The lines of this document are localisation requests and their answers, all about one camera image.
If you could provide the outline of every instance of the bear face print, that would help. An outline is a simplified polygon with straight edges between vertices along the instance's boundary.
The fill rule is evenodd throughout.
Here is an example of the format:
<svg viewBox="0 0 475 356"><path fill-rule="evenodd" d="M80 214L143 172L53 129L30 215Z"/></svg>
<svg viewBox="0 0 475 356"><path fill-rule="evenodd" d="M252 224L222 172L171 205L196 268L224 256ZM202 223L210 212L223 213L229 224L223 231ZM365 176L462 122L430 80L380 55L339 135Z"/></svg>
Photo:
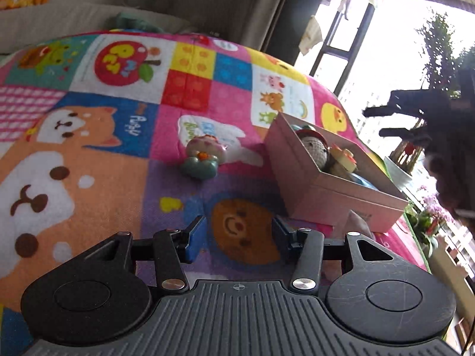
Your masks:
<svg viewBox="0 0 475 356"><path fill-rule="evenodd" d="M0 184L0 278L37 250L36 235L68 219L74 202L62 184L70 172L55 151L29 155Z"/></svg>
<svg viewBox="0 0 475 356"><path fill-rule="evenodd" d="M48 113L27 131L26 140L76 146L119 146L113 135L113 107L63 107Z"/></svg>
<svg viewBox="0 0 475 356"><path fill-rule="evenodd" d="M272 240L272 213L245 199L225 199L212 212L211 228L216 244L231 260L265 265L280 259Z"/></svg>

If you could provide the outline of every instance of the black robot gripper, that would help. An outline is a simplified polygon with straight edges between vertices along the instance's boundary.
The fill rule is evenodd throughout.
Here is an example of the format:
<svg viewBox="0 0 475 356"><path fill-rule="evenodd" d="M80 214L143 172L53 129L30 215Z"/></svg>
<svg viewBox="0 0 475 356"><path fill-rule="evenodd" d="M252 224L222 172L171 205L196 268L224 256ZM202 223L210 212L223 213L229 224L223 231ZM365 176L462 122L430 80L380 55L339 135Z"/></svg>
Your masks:
<svg viewBox="0 0 475 356"><path fill-rule="evenodd" d="M290 282L198 280L180 262L206 237L185 230L113 235L33 282L21 301L36 355L456 355L440 337L455 312L435 277L359 234L326 240L281 218L272 236L296 268ZM156 287L135 276L155 263ZM323 260L343 275L320 286Z"/></svg>

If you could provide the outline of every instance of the metal screw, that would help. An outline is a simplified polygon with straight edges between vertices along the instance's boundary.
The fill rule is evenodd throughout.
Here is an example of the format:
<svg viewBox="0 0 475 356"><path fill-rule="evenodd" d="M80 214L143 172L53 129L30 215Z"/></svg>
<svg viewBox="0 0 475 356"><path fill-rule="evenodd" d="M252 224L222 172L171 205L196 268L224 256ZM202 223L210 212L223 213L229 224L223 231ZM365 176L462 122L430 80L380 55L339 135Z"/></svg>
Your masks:
<svg viewBox="0 0 475 356"><path fill-rule="evenodd" d="M185 282L178 278L170 278L166 279L164 282L161 283L163 289L167 290L180 290L185 287Z"/></svg>
<svg viewBox="0 0 475 356"><path fill-rule="evenodd" d="M317 285L314 280L309 279L309 278L297 278L292 282L292 285L296 287L297 289L301 290L309 290L315 288Z"/></svg>

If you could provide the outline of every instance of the black plastic base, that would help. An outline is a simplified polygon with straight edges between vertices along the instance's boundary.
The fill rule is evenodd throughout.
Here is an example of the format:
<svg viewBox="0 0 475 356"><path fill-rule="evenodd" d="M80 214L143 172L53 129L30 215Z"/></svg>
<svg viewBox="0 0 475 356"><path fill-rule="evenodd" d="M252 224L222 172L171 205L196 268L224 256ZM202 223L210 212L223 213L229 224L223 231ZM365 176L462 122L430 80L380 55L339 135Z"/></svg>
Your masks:
<svg viewBox="0 0 475 356"><path fill-rule="evenodd" d="M182 295L160 300L133 333L111 343L65 347L37 341L26 356L353 355L455 356L442 340L391 347L340 327L314 296L287 291L278 281L200 280Z"/></svg>

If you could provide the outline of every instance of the potted plant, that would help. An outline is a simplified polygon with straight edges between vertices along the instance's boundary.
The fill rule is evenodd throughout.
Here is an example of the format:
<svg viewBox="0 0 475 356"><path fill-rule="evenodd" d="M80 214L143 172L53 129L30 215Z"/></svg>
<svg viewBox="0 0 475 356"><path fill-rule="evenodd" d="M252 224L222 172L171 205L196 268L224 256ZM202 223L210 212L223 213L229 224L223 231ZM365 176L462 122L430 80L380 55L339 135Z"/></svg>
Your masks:
<svg viewBox="0 0 475 356"><path fill-rule="evenodd" d="M438 247L436 235L439 230L444 229L448 223L455 223L455 221L452 215L439 204L436 194L429 194L426 186L421 186L419 190L425 192L422 197L425 209L417 214L414 209L410 208L410 210L406 210L406 216L422 251L426 258L430 258L432 252Z"/></svg>
<svg viewBox="0 0 475 356"><path fill-rule="evenodd" d="M452 44L454 29L447 22L447 13L440 14L431 11L431 16L416 31L424 40L420 56L427 60L424 66L424 78L428 83L428 89L443 91L448 98L458 97L460 86L457 81L457 71L462 68L475 68L475 45L469 49L463 49L459 56L454 56ZM413 128L423 125L424 120L418 119ZM410 176L422 150L421 147L414 146L410 142L401 141L389 156L391 162L394 163L390 165L397 166ZM403 173L400 173L398 177L404 179L406 183L410 180L410 177L404 176Z"/></svg>

